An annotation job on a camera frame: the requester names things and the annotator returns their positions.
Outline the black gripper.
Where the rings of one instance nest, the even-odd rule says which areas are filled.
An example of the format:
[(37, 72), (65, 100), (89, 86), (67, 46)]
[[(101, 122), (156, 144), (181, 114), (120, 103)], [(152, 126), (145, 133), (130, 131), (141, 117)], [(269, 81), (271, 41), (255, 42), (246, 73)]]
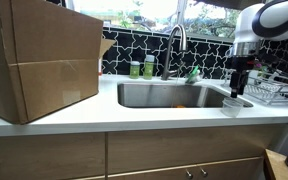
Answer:
[(232, 68), (234, 69), (231, 80), (231, 97), (237, 98), (237, 95), (243, 95), (246, 81), (247, 81), (247, 70), (252, 70), (255, 63), (254, 56), (239, 57), (234, 56), (232, 60)]

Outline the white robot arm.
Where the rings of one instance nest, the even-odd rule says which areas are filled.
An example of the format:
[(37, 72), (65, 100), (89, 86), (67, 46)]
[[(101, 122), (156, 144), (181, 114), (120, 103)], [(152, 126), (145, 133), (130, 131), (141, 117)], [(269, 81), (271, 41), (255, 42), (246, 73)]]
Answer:
[(288, 39), (288, 0), (258, 3), (241, 11), (230, 52), (234, 69), (230, 79), (232, 98), (244, 93), (247, 70), (254, 67), (261, 41), (285, 39)]

